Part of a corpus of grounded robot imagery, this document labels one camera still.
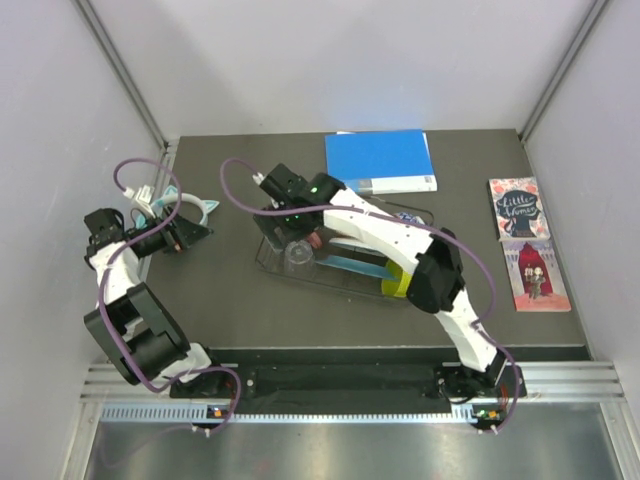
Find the gray floor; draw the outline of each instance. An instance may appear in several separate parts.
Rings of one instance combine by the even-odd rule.
[[[117,463],[166,429],[101,425]],[[94,448],[87,479],[622,480],[597,405],[522,405],[498,437],[464,425],[230,425],[206,440],[177,431],[119,468]]]
[[[498,307],[487,330],[507,345],[584,345],[574,312],[516,313],[513,306],[487,180],[531,174],[515,131],[434,131],[428,140],[438,192],[392,197],[432,210],[437,226],[451,229],[488,264]],[[409,305],[349,298],[258,271],[254,256],[261,234],[220,186],[219,167],[228,157],[249,160],[264,173],[283,162],[310,178],[325,170],[324,134],[181,139],[174,171],[186,192],[222,202],[209,220],[216,232],[184,255],[155,255],[148,283],[190,341],[212,347],[451,345],[434,317]],[[246,203],[267,204],[247,171],[234,168],[229,183]],[[188,207],[184,212],[194,213]],[[483,310],[486,281],[471,260],[463,261],[471,299]]]

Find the dark table surface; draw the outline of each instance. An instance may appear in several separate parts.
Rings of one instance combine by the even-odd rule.
[[[487,180],[531,175],[515,131],[430,131],[427,136],[438,191],[386,198],[431,210],[436,226],[455,232],[489,266],[498,299],[485,325],[498,341],[518,346],[584,345],[575,312],[517,313],[514,308]],[[265,174],[283,162],[309,179],[326,168],[324,134],[180,140],[174,172],[184,191],[221,202],[209,216],[215,234],[184,255],[155,255],[147,282],[190,341],[218,348],[452,344],[435,317],[408,303],[349,297],[259,271],[254,258],[260,231],[250,214],[227,201],[220,186],[220,165],[228,157],[246,159]],[[228,181],[245,203],[259,208],[267,204],[248,171],[234,166]],[[190,208],[184,208],[185,216],[199,218]],[[463,262],[471,300],[480,312],[489,302],[487,282],[470,259],[463,257]]]

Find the white wall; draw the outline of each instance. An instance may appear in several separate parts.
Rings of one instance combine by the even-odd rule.
[[[639,2],[611,2],[528,147],[587,334],[638,424],[639,24]]]
[[[71,2],[3,2],[1,15],[0,478],[50,479],[98,352],[82,219],[126,205],[113,166],[158,149]]]
[[[521,128],[591,0],[93,0],[178,135]]]

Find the book cover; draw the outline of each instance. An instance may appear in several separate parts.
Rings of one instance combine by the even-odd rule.
[[[492,179],[489,191],[501,242],[551,238],[535,177]]]
[[[518,312],[568,312],[569,296],[550,241],[502,244]]]
[[[327,172],[357,193],[438,189],[422,130],[337,133],[325,137]]]

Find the blue book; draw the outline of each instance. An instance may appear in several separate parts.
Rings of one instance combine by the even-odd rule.
[[[358,193],[438,189],[422,130],[338,133],[325,137],[327,172]]]

